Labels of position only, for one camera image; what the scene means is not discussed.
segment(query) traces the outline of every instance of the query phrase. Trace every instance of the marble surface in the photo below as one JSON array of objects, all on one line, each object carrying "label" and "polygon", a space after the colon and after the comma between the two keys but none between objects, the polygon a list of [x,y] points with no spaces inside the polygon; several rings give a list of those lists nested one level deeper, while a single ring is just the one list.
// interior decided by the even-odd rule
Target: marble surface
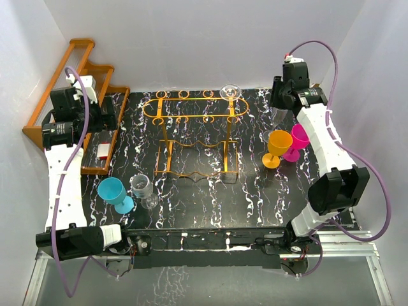
[{"label": "marble surface", "polygon": [[[178,92],[168,93],[172,98]],[[247,226],[285,226],[296,217],[307,204],[307,190],[317,180],[318,165],[312,147],[300,151],[297,163],[281,161],[276,170],[266,169],[261,158],[266,153],[262,132],[270,129],[270,112],[267,89],[243,90],[242,97],[250,109],[242,116],[231,135],[238,143],[230,145],[229,166],[234,166],[235,146],[238,149],[238,180],[234,175],[215,178],[195,176],[178,178],[171,174],[154,177],[159,139],[163,134],[152,119],[144,116],[142,106],[155,98],[155,92],[132,93],[129,95],[120,134],[111,160],[108,176],[121,179],[127,193],[132,196],[135,208],[126,215],[119,215],[111,205],[103,202],[97,194],[98,184],[107,176],[82,176],[82,192],[85,216],[90,225],[104,225],[124,221],[129,228],[213,228]],[[190,97],[202,97],[202,92],[190,92]],[[113,97],[115,104],[121,98]],[[223,113],[227,102],[218,100],[167,101],[164,110],[177,115]],[[239,103],[236,110],[243,109]],[[156,109],[147,109],[155,113]],[[296,120],[289,112],[278,129],[291,131]],[[222,119],[204,124],[202,120],[176,123],[168,119],[166,128],[169,138],[181,143],[217,143],[225,139],[220,128]],[[164,144],[162,154],[166,154]],[[160,169],[165,167],[162,155]],[[212,173],[223,167],[222,147],[214,149],[200,147],[181,149],[175,147],[171,169],[189,173],[194,170]],[[133,175],[144,173],[154,179],[154,191],[159,196],[159,205],[151,211],[143,209],[140,200],[130,190]],[[349,212],[341,214],[340,222],[356,226]]]}]

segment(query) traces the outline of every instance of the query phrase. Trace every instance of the purple cable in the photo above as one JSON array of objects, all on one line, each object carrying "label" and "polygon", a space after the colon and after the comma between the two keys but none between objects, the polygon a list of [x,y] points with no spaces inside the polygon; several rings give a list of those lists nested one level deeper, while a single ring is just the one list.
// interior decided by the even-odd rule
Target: purple cable
[{"label": "purple cable", "polygon": [[[81,81],[81,78],[80,78],[79,74],[71,66],[66,66],[65,67],[65,74],[67,75],[67,77],[69,76],[69,71],[71,71],[71,73],[74,75],[74,77],[76,78],[76,80],[80,84],[81,90],[82,90],[83,95],[84,95],[85,122],[84,122],[84,128],[82,130],[82,134],[81,134],[81,137],[79,139],[79,142],[78,142],[76,148],[74,149],[74,151],[72,152],[71,156],[67,160],[67,162],[66,162],[66,164],[64,166],[64,171],[68,170],[69,165],[71,164],[72,160],[75,158],[75,155],[78,153],[79,149],[81,148],[81,146],[82,146],[82,144],[84,142],[85,136],[87,134],[88,123],[89,123],[89,102],[88,102],[88,96],[86,95],[86,89],[85,89],[84,83]],[[64,178],[65,178],[65,174],[62,173],[60,178],[59,178],[59,181],[58,181],[57,196],[59,196],[61,194],[62,183],[64,182]],[[78,273],[78,275],[76,277],[77,280],[75,281],[75,285],[74,285],[74,288],[73,288],[72,293],[71,293],[71,291],[69,290],[69,287],[68,287],[68,282],[66,280],[64,270],[62,269],[61,262],[59,261],[59,255],[58,255],[58,249],[57,249],[57,237],[56,237],[56,234],[55,234],[55,227],[57,226],[58,205],[59,205],[59,197],[56,197],[55,205],[54,205],[54,214],[52,215],[52,227],[51,227],[52,252],[54,254],[55,264],[57,265],[59,275],[61,276],[62,283],[64,284],[65,293],[69,298],[71,298],[71,297],[74,296],[75,291],[77,291],[77,287],[78,287],[79,280],[81,278],[81,274],[82,274],[86,264],[88,263],[88,261],[90,259],[95,261],[99,266],[101,266],[109,274],[111,274],[111,275],[113,275],[115,277],[117,277],[118,274],[116,274],[115,272],[112,272],[109,269],[107,269],[104,265],[102,265],[98,260],[96,260],[92,256],[88,256],[87,259],[85,260],[85,262],[83,263],[83,265],[81,266],[81,269],[79,270],[79,273]]]},{"label": "purple cable", "polygon": [[[295,48],[293,48],[289,54],[292,54],[295,50],[297,50],[299,47],[307,44],[307,43],[319,43],[323,46],[325,46],[331,53],[331,56],[333,57],[334,60],[334,79],[333,79],[333,84],[331,85],[331,89],[330,89],[330,95],[329,95],[329,100],[327,103],[327,109],[329,110],[330,107],[332,106],[333,103],[333,93],[334,90],[336,88],[336,84],[337,84],[337,75],[338,75],[338,64],[337,64],[337,57],[335,55],[335,52],[333,51],[333,49],[327,45],[326,43],[319,41],[319,40],[309,40],[309,41],[305,41],[299,45],[297,45]],[[325,117],[325,121],[326,121],[326,129],[329,133],[329,135],[331,136],[331,138],[333,140],[336,139],[335,135],[333,134],[332,129],[329,127],[330,124],[330,113],[326,112],[326,117]],[[345,146],[343,146],[339,141],[335,141],[335,143],[343,150],[345,150],[346,152],[348,152],[350,155],[354,156],[355,158],[359,159],[360,161],[362,161],[373,173],[374,175],[377,177],[382,192],[384,193],[384,197],[385,197],[385,203],[386,203],[386,218],[385,218],[385,222],[384,225],[382,226],[381,230],[374,236],[370,237],[370,238],[360,238],[357,237],[356,235],[353,235],[351,233],[349,233],[345,228],[343,228],[339,223],[337,223],[334,219],[330,219],[330,223],[335,225],[340,231],[342,231],[343,233],[345,233],[347,236],[361,241],[361,242],[371,242],[373,240],[376,240],[378,238],[380,238],[381,236],[384,235],[384,233],[386,232],[386,230],[388,229],[388,226],[390,225],[391,222],[391,199],[390,199],[390,194],[387,190],[385,181],[383,180],[383,178],[381,177],[381,174],[374,168],[374,166],[372,164],[370,164],[370,162],[368,162],[364,157],[358,155],[357,153],[354,153],[352,150],[346,148]]]}]

